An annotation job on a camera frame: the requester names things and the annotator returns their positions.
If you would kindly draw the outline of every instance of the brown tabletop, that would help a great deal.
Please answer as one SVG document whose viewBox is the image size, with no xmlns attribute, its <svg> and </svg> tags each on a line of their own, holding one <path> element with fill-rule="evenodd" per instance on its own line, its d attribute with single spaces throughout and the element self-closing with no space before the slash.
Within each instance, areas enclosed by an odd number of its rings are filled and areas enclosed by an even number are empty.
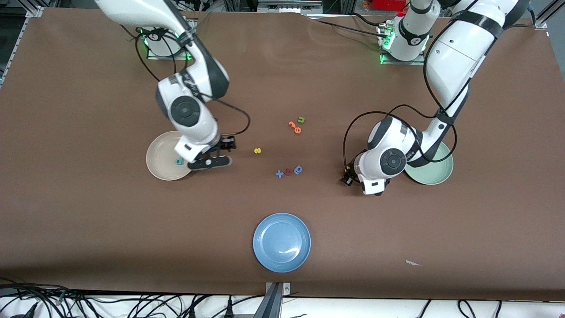
<svg viewBox="0 0 565 318">
<path fill-rule="evenodd" d="M 545 31 L 514 28 L 489 53 L 457 121 L 449 180 L 402 174 L 381 197 L 339 182 L 343 134 L 365 111 L 408 103 L 433 114 L 421 67 L 380 65 L 373 37 L 297 14 L 212 14 L 199 34 L 229 72 L 224 100 L 253 120 L 230 167 L 165 182 L 145 153 L 173 128 L 128 35 L 97 10 L 29 22 L 0 90 L 1 276 L 102 290 L 260 294 L 290 281 L 303 296 L 565 299 L 565 86 Z M 148 65 L 172 73 L 170 61 Z M 222 131 L 245 125 L 208 106 Z M 288 127 L 298 116 L 300 135 Z M 349 159 L 380 119 L 355 124 Z M 297 165 L 300 175 L 275 176 Z M 251 245 L 276 212 L 312 236 L 310 257 L 287 274 L 264 269 Z"/>
</svg>

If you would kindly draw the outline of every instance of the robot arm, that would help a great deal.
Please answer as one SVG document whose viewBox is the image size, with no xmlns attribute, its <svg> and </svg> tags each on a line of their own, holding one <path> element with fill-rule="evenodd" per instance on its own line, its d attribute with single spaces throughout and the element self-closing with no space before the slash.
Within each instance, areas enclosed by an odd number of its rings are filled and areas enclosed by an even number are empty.
<svg viewBox="0 0 565 318">
<path fill-rule="evenodd" d="M 421 132 L 406 126 L 397 118 L 386 117 L 371 131 L 367 151 L 358 155 L 350 165 L 363 186 L 364 194 L 380 195 L 390 178 L 403 172 L 407 164 L 413 167 L 424 166 L 434 157 L 441 140 L 465 104 L 470 78 L 480 67 L 495 40 L 502 34 L 505 14 L 516 5 L 516 0 L 470 2 L 456 2 L 456 7 L 460 8 L 456 10 L 459 11 L 429 49 L 424 71 L 431 86 L 439 94 L 441 106 L 428 128 Z M 429 11 L 432 11 L 437 0 L 428 0 L 428 3 Z M 406 28 L 417 21 L 414 15 L 410 15 L 412 7 L 405 16 L 412 21 L 403 24 Z M 426 15 L 426 12 L 420 14 L 424 20 L 428 19 Z M 420 34 L 426 34 L 427 37 L 431 24 L 420 25 L 425 25 L 424 32 Z M 395 52 L 394 45 L 406 48 L 409 44 L 410 39 L 405 39 L 400 32 L 400 36 L 392 43 L 390 52 Z"/>
<path fill-rule="evenodd" d="M 175 151 L 191 164 L 220 141 L 216 120 L 205 106 L 223 97 L 229 77 L 224 67 L 208 52 L 196 33 L 168 0 L 95 0 L 112 21 L 135 26 L 168 28 L 179 35 L 194 64 L 161 80 L 155 94 L 159 108 L 181 132 Z M 231 164 L 231 159 L 213 161 L 205 169 Z"/>
</svg>

